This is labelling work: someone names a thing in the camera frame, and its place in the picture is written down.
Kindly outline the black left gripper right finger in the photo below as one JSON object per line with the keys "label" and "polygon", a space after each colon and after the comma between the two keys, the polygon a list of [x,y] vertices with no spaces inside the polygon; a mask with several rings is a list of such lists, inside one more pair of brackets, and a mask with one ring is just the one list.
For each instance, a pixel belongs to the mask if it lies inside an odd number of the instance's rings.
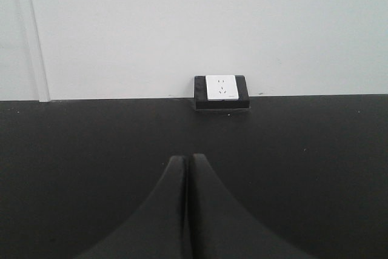
{"label": "black left gripper right finger", "polygon": [[188,219],[194,258],[311,257],[249,214],[200,153],[189,162]]}

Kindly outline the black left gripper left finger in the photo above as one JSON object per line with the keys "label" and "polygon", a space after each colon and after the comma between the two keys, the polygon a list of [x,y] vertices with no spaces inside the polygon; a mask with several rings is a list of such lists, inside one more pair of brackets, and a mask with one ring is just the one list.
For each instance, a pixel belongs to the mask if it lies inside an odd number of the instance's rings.
{"label": "black left gripper left finger", "polygon": [[78,258],[192,258],[186,217],[187,158],[171,156],[144,202]]}

